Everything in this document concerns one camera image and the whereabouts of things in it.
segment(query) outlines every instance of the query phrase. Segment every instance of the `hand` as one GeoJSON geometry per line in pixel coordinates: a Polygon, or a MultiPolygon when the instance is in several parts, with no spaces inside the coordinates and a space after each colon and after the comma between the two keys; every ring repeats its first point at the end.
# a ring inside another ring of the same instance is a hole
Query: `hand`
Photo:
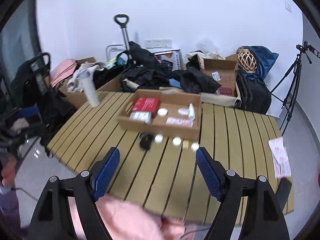
{"type": "Polygon", "coordinates": [[[13,156],[10,156],[8,159],[8,163],[1,171],[1,175],[3,177],[2,185],[4,187],[12,186],[16,177],[15,166],[17,164],[17,161],[13,156]]]}

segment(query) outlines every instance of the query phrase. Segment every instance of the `table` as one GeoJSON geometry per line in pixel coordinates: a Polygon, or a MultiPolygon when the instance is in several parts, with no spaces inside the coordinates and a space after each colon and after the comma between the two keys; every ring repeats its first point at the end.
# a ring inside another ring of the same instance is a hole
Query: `table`
{"type": "MultiPolygon", "coordinates": [[[[85,103],[48,148],[70,170],[80,173],[101,160],[110,147],[117,147],[121,159],[108,193],[163,216],[212,223],[219,202],[209,195],[195,153],[182,145],[173,146],[172,138],[153,143],[149,151],[142,150],[139,133],[123,130],[118,124],[117,115],[130,95],[98,92],[100,105],[92,108],[85,103]]],[[[268,140],[279,136],[271,116],[203,103],[200,146],[226,170],[252,179],[264,175],[274,191],[279,180],[274,176],[268,140]]],[[[246,202],[242,198],[237,224],[243,222],[246,202]]],[[[284,214],[293,211],[293,204],[292,187],[284,214]]]]}

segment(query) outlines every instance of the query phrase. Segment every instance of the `person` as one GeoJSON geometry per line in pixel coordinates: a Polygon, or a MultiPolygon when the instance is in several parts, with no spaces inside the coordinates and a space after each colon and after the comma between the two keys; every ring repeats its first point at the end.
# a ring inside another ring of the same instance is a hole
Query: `person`
{"type": "MultiPolygon", "coordinates": [[[[15,187],[14,179],[16,177],[16,159],[13,156],[9,156],[4,162],[2,160],[2,170],[1,175],[2,185],[4,187],[15,187]]],[[[0,210],[6,218],[8,226],[12,229],[13,232],[18,233],[19,236],[25,236],[25,232],[20,228],[20,214],[19,214],[19,202],[17,193],[15,190],[11,190],[7,194],[0,194],[0,210]]]]}

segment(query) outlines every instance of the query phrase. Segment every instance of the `wall outlet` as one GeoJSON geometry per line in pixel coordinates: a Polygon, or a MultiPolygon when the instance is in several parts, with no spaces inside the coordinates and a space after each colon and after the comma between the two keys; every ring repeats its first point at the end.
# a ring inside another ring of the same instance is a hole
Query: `wall outlet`
{"type": "Polygon", "coordinates": [[[285,4],[285,8],[289,11],[289,12],[292,12],[292,9],[291,9],[291,4],[289,2],[284,2],[285,4]]]}
{"type": "Polygon", "coordinates": [[[145,40],[146,48],[172,48],[172,39],[146,39],[145,40]]]}

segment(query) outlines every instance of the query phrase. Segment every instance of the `rattan lantern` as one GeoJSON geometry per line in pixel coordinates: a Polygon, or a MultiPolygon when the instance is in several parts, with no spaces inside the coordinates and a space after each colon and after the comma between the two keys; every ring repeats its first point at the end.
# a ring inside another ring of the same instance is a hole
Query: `rattan lantern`
{"type": "Polygon", "coordinates": [[[237,50],[237,54],[239,65],[244,69],[244,71],[247,73],[255,73],[257,69],[257,61],[250,50],[240,47],[237,50]]]}

